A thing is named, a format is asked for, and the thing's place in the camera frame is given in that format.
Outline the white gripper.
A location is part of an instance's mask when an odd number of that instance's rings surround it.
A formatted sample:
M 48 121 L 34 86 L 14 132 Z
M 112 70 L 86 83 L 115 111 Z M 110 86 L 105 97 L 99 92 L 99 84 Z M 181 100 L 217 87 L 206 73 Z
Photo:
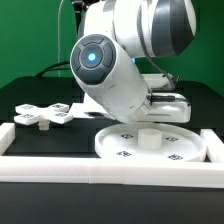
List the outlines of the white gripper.
M 191 116 L 189 101 L 181 94 L 154 93 L 150 86 L 151 81 L 160 83 L 149 75 L 139 74 L 136 78 L 138 108 L 135 111 L 135 120 L 138 122 L 188 122 Z

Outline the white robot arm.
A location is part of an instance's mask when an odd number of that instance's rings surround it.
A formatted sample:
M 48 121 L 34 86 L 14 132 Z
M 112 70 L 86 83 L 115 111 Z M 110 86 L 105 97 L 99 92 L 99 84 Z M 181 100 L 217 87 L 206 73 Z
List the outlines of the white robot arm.
M 177 56 L 192 42 L 196 17 L 191 0 L 100 0 L 88 7 L 70 56 L 83 91 L 123 123 L 185 123 L 191 106 L 173 90 L 173 77 L 142 75 L 136 58 Z

